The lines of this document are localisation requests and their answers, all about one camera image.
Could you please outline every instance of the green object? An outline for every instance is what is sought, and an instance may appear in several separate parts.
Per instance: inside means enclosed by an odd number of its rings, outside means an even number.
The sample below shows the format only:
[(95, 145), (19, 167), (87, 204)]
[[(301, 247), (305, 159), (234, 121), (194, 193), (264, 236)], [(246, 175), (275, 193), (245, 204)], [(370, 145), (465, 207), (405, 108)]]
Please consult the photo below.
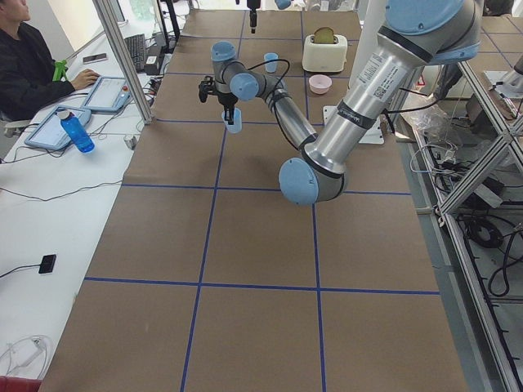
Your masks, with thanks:
[(55, 61), (55, 73), (52, 75), (53, 82), (59, 82), (64, 78), (67, 80), (65, 70), (67, 69), (67, 60)]

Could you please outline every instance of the white table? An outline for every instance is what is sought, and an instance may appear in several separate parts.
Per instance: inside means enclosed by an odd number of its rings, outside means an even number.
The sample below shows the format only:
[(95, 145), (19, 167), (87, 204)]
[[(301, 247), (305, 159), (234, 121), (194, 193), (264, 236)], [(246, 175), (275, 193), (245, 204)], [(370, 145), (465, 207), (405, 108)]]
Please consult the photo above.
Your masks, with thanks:
[[(132, 26), (124, 26), (124, 36), (133, 35)], [(82, 58), (106, 52), (107, 61), (89, 65), (104, 76), (122, 76), (105, 36), (98, 38), (80, 53), (69, 66), (69, 78), (81, 69)], [(149, 80), (139, 75), (144, 86)], [(80, 106), (85, 96), (66, 97), (62, 105)], [(56, 104), (42, 109), (33, 123), (41, 121)], [(93, 114), (86, 126), (95, 131), (108, 122), (112, 114)], [(122, 180), (132, 157), (125, 145), (125, 135), (139, 136), (143, 122), (130, 103), (124, 112), (108, 122), (100, 136), (94, 136), (95, 149), (89, 154), (69, 147), (60, 158), (45, 154), (13, 164), (0, 165), (0, 187), (17, 193), (52, 198), (86, 186)], [(5, 157), (11, 161), (24, 144), (30, 128)], [(42, 154), (41, 150), (19, 149), (16, 159)], [(87, 267), (101, 236), (105, 222), (119, 190), (119, 184), (85, 190), (49, 202), (29, 200), (0, 190), (0, 274), (20, 265), (39, 264), (47, 254), (56, 254), (51, 274), (38, 274), (38, 268), (25, 269), (0, 279), (0, 355), (10, 344), (28, 336), (48, 336), (52, 345), (50, 361), (64, 330), (69, 312), (82, 284)], [(25, 359), (34, 351), (30, 341), (19, 345), (17, 358)], [(44, 357), (13, 374), (36, 378)], [(0, 375), (7, 363), (0, 361)]]

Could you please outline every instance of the bottle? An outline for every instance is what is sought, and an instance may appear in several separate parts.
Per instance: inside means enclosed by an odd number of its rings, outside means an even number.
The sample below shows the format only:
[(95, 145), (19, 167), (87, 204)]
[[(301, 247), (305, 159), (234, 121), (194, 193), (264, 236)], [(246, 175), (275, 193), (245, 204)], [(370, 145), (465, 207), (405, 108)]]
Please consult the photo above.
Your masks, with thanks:
[(64, 131), (69, 135), (74, 145), (83, 153), (88, 153), (95, 148), (94, 143), (87, 134), (85, 128), (79, 120), (69, 110), (61, 110), (56, 114), (60, 119), (60, 124)]

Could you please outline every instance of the black phone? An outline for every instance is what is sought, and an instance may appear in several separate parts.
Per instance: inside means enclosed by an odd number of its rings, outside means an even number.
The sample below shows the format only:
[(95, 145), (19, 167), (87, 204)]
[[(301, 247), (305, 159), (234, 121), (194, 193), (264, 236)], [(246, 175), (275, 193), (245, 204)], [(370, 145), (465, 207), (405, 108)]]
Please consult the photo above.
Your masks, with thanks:
[(83, 63), (84, 64), (96, 63), (97, 61), (103, 61), (103, 60), (107, 60), (107, 53), (100, 53), (98, 55), (93, 55), (93, 56), (85, 56), (83, 58)]

